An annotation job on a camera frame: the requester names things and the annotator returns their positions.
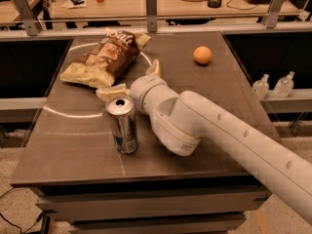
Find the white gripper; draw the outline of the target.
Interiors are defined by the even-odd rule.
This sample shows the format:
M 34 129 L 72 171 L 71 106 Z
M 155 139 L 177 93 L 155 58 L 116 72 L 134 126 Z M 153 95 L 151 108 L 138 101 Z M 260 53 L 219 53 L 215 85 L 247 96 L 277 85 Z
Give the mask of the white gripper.
M 166 112 L 168 106 L 165 97 L 167 83 L 160 78 L 161 68 L 159 60 L 155 59 L 147 68 L 145 76 L 134 81 L 130 88 L 130 97 L 133 99 L 135 108 L 142 114 L 149 115 L 153 110 Z M 96 90 L 97 96 L 103 101 L 109 101 L 118 96 L 127 96 L 129 89 L 125 83 L 110 88 Z

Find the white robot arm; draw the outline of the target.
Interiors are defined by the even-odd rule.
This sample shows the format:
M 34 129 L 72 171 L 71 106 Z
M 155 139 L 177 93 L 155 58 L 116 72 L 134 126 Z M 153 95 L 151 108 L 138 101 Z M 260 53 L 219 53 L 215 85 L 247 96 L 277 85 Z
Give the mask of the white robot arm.
M 116 110 L 134 106 L 150 118 L 157 138 L 174 154 L 188 156 L 209 138 L 265 187 L 312 224 L 312 164 L 209 99 L 177 93 L 154 62 L 131 86 L 97 90 Z

